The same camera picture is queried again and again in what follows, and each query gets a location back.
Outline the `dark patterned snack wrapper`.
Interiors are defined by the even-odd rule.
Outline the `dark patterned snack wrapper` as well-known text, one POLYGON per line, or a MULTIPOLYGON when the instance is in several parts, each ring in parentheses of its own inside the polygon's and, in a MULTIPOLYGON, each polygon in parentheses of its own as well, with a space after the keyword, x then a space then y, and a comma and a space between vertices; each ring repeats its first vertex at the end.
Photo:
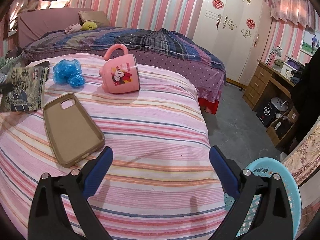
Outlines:
POLYGON ((1 85, 1 112, 34 112, 42 108, 49 68, 14 67, 1 85))

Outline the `brown phone case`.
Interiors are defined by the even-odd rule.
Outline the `brown phone case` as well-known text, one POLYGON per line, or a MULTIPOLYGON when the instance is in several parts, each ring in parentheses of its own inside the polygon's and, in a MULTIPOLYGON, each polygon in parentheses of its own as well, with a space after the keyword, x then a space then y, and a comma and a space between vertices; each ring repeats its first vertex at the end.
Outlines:
POLYGON ((43 107, 47 137, 57 162, 69 168, 101 149, 105 136, 75 94, 65 94, 43 107))

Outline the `blue plastic trash basket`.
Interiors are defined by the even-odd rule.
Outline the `blue plastic trash basket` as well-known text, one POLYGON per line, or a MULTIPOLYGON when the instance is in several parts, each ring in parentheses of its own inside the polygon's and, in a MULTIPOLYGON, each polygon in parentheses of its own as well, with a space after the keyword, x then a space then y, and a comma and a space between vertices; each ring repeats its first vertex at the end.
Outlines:
MULTIPOLYGON (((281 162, 269 157, 259 158, 247 165, 246 168, 250 170, 254 175, 260 177, 269 178, 275 173, 280 175, 286 190, 287 198, 291 209, 293 235, 296 236, 302 215, 302 202, 298 186, 290 171, 281 162)), ((253 222, 255 213, 260 203, 261 195, 254 195, 246 218, 242 223, 242 226, 240 227, 237 236, 243 235, 244 233, 247 233, 249 231, 249 226, 253 222)))

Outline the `black smartphone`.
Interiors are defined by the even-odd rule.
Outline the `black smartphone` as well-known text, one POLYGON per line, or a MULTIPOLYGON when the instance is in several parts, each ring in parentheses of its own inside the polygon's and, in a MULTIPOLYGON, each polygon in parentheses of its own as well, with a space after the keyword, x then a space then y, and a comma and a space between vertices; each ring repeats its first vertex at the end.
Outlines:
POLYGON ((50 66, 50 62, 49 61, 42 61, 40 63, 38 63, 37 65, 35 65, 36 67, 45 67, 45 68, 49 68, 50 66))

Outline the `black hanging coat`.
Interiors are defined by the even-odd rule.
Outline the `black hanging coat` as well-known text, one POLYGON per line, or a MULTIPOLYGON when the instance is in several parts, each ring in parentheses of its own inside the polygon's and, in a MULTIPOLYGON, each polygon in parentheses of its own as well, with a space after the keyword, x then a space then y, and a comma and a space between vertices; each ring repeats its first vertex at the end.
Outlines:
POLYGON ((299 114, 295 138, 300 143, 319 118, 319 50, 305 65, 299 82, 291 90, 291 99, 299 114))

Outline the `wooden desk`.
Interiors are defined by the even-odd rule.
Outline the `wooden desk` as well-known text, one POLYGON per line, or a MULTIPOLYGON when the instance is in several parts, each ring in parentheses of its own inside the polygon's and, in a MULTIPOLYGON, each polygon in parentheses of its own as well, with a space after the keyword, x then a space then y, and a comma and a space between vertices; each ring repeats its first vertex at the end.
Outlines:
POLYGON ((275 148, 283 150, 291 145, 298 120, 292 99, 291 90, 294 84, 274 69, 258 61, 257 68, 246 88, 243 99, 257 113, 267 102, 272 102, 278 110, 275 119, 266 128, 275 148))

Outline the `pink cartoon mug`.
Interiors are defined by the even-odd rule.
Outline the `pink cartoon mug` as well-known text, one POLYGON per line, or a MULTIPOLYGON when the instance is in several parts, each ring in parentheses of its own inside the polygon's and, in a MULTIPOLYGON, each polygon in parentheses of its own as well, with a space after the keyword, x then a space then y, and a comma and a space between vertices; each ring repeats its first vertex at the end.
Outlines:
POLYGON ((124 94, 140 90, 138 65, 133 54, 129 54, 124 44, 112 45, 104 55, 106 61, 99 69, 102 78, 102 89, 106 93, 124 94), (111 59, 111 54, 120 49, 124 55, 111 59))

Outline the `white printer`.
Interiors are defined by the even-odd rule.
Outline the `white printer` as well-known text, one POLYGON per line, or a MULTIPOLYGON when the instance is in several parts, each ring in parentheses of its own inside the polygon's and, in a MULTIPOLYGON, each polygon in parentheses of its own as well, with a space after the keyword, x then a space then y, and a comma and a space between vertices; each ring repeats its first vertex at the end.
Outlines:
POLYGON ((291 77, 293 77, 292 72, 298 71, 301 66, 302 64, 297 59, 286 55, 280 74, 290 81, 291 77))

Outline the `brown pillow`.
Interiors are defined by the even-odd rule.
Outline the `brown pillow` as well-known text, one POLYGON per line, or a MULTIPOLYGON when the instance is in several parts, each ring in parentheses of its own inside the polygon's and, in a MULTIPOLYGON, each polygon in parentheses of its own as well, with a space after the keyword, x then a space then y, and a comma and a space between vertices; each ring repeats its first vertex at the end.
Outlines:
POLYGON ((94 22, 98 27, 110 26, 110 21, 104 11, 82 10, 79 11, 78 14, 82 23, 94 22))

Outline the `blue plastic bag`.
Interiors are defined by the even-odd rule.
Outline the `blue plastic bag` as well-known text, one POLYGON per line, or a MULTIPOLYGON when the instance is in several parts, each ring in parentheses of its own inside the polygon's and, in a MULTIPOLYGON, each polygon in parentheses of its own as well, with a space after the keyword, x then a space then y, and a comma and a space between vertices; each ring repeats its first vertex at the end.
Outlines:
POLYGON ((72 88, 82 87, 85 79, 77 59, 63 59, 53 67, 53 80, 59 85, 69 84, 72 88))

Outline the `desk lamp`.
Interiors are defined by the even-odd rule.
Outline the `desk lamp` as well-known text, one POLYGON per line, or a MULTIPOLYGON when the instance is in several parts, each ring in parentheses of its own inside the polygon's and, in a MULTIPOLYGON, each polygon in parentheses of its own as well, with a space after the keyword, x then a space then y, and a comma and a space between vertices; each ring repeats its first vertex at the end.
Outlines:
POLYGON ((268 66, 270 66, 271 63, 272 63, 272 61, 274 60, 274 58, 275 58, 276 56, 277 56, 277 57, 281 57, 281 48, 280 48, 280 46, 276 46, 276 47, 274 47, 274 48, 271 49, 271 52, 270 52, 270 54, 269 54, 269 56, 268 56, 268 59, 267 59, 266 64, 267 64, 268 66))

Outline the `yellow plush toy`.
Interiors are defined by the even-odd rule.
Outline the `yellow plush toy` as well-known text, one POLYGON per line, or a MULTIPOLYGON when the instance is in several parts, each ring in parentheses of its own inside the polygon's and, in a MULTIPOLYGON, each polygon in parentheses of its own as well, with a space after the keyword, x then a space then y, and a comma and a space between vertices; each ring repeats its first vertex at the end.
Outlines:
POLYGON ((97 29, 97 24, 95 22, 92 21, 86 21, 83 23, 83 25, 81 26, 81 30, 82 31, 87 31, 87 30, 94 30, 97 29))

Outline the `purple bed with blanket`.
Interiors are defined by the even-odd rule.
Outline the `purple bed with blanket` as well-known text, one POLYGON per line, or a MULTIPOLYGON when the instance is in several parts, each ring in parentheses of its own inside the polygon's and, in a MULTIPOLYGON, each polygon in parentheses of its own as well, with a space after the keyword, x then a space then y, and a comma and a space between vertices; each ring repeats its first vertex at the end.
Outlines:
POLYGON ((85 8, 55 8, 23 12, 17 17, 18 42, 26 62, 72 53, 103 56, 116 43, 124 44, 138 63, 181 74, 196 88, 199 104, 216 114, 226 70, 220 59, 176 31, 97 27, 94 30, 65 34, 79 23, 85 8))

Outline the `pink window curtain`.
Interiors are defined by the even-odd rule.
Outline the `pink window curtain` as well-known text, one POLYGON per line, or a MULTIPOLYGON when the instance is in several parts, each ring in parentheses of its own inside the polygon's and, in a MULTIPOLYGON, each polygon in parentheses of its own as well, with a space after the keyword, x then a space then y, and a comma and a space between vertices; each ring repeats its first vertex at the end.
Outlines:
POLYGON ((272 0, 271 17, 316 29, 316 11, 309 0, 272 0))

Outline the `black box under desk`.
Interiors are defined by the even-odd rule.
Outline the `black box under desk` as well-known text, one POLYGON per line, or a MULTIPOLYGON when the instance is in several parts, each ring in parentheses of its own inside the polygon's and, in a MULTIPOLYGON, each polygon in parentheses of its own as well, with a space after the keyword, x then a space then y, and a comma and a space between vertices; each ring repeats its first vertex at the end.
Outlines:
POLYGON ((258 109, 256 116, 262 122, 263 126, 268 128, 268 126, 270 126, 272 121, 275 119, 277 113, 277 108, 272 102, 269 101, 258 109))

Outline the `pink striped bed cover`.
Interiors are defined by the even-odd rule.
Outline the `pink striped bed cover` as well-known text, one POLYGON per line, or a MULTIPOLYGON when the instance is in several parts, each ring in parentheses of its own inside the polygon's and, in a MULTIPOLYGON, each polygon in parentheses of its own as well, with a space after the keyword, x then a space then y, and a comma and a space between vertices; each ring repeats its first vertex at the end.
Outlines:
MULTIPOLYGON (((74 94, 114 153, 88 200, 108 233, 114 239, 208 239, 226 212, 195 87, 180 74, 141 64, 138 92, 107 94, 98 73, 102 57, 66 59, 80 62, 85 85, 74 94)), ((59 176, 69 169, 56 161, 42 111, 1 114, 1 205, 24 236, 44 172, 59 176)))

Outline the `floral curtain right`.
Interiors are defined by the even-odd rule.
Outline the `floral curtain right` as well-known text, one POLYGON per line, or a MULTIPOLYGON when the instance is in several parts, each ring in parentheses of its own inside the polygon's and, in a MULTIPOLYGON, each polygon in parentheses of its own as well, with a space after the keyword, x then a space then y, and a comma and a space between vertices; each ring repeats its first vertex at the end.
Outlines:
POLYGON ((319 169, 319 134, 318 120, 302 142, 283 161, 298 186, 319 169))

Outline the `small framed photo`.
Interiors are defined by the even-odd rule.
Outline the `small framed photo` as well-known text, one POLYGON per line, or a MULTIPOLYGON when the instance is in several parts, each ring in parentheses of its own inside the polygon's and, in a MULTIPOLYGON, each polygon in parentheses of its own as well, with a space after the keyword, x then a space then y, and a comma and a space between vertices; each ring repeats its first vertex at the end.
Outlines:
POLYGON ((319 38, 319 31, 305 29, 300 50, 310 56, 313 56, 319 48, 319 38))

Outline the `white wardrobe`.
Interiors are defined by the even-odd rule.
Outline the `white wardrobe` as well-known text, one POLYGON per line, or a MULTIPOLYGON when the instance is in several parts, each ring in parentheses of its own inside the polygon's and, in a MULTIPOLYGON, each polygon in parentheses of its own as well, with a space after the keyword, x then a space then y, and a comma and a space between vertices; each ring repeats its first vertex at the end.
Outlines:
POLYGON ((248 86, 271 27, 263 0, 203 0, 193 41, 217 58, 226 77, 248 86))

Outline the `pink plush toy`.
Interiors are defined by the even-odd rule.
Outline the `pink plush toy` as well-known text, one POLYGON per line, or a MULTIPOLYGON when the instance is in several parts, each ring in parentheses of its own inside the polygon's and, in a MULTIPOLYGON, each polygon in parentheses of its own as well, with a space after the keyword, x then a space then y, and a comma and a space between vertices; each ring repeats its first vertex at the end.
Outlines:
POLYGON ((80 31, 81 28, 82 28, 82 25, 79 24, 79 23, 76 23, 76 24, 73 24, 73 25, 68 26, 68 27, 65 29, 64 33, 65 33, 65 34, 76 33, 76 32, 78 32, 78 31, 80 31))

